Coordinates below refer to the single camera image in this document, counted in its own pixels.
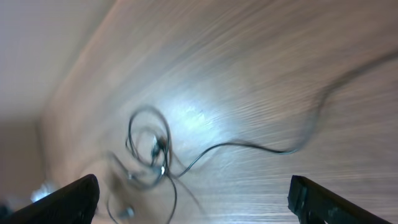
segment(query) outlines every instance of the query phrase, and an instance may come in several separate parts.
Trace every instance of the black cable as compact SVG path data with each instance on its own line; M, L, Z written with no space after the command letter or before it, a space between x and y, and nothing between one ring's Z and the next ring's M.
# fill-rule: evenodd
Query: black cable
M127 176L127 181L134 186L135 188L139 190L149 190L152 189L153 187L156 187L160 184L161 180L163 177L168 178L171 181L171 184L174 188L174 206L172 209L172 212L169 216L169 219L167 220L167 224L170 223L171 219L173 218L173 215L175 213L175 208L177 206L177 188L175 186L175 183L173 179L178 179L179 177L183 176L186 174L193 165L195 165L196 162L198 162L206 153L218 148L218 147L223 147L223 146L238 146L238 147L247 147L251 149L259 149L262 151L267 151L271 152L274 154L278 155L288 155L295 153L299 150L301 150L311 139L313 133L315 132L315 128L317 126L317 122L320 117L320 113L322 108L325 105L326 100L332 95L336 90L339 90L341 87L347 85L348 83L352 82L354 79L360 77L361 75L364 75L365 73L368 73L369 71L375 69L376 67L379 67L382 64L385 64L387 62L390 62L391 60L395 60L398 58L398 50L389 53L387 55L384 55L380 58L377 58L373 61L370 61L358 68L355 68L354 70L348 71L339 78L337 78L335 81L333 81L331 84L328 86L324 87L319 94L315 97L314 103L313 103L313 108L310 109L307 120L305 121L305 130L302 134L302 137L295 143L293 146L288 147L287 149L283 150L277 150L277 149L271 149L268 147L264 147L258 144L254 144L251 142L246 142L246 141L233 141L233 142L224 142L220 144L216 144L214 146L209 147L208 149L204 150L191 164L180 174L174 175L170 171L170 161L171 161L171 133L170 133L170 127L167 123L167 120L163 116L163 114L153 106L143 106L140 107L138 110L133 112L132 116L130 117L129 120L129 125L128 125L128 131L127 131L127 139L126 139L126 149L130 152L131 156L135 158L140 164L142 164L144 167L148 168L149 170L152 171L153 174L156 175L156 178L151 182L147 183L141 180L142 174L137 174L134 172L128 171L123 164L117 159L117 157L112 154L111 157L116 161L116 164L121 168L121 170L126 174ZM132 139L132 125L134 120L137 118L137 116L141 113L152 113L156 117L158 117L163 125L163 128L165 129L165 135L163 133L158 133L156 130L147 128L146 131L153 134L156 138L156 143L152 149L151 152L151 157L152 160L151 162L143 161L138 153L138 150L136 146L134 145L134 141ZM160 157L160 155L163 154L163 161L161 161L160 164L156 163L156 160Z

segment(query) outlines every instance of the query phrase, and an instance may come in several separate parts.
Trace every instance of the brown wood grain surface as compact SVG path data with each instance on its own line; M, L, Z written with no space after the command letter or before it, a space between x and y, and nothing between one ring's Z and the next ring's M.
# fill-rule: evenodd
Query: brown wood grain surface
M230 139L287 147L319 89L398 49L397 11L395 0L118 1L42 117L49 174L66 185L105 151L135 167L124 149L127 122L147 104L167 118L185 165ZM297 223L287 208L292 175L398 222L397 114L398 61L334 94L298 153L224 147L205 156L180 179L205 212L177 184L172 223ZM109 167L98 162L84 171L99 177L101 212L111 188L112 205L136 209L130 223L167 220L167 180L135 192L123 182L118 188Z

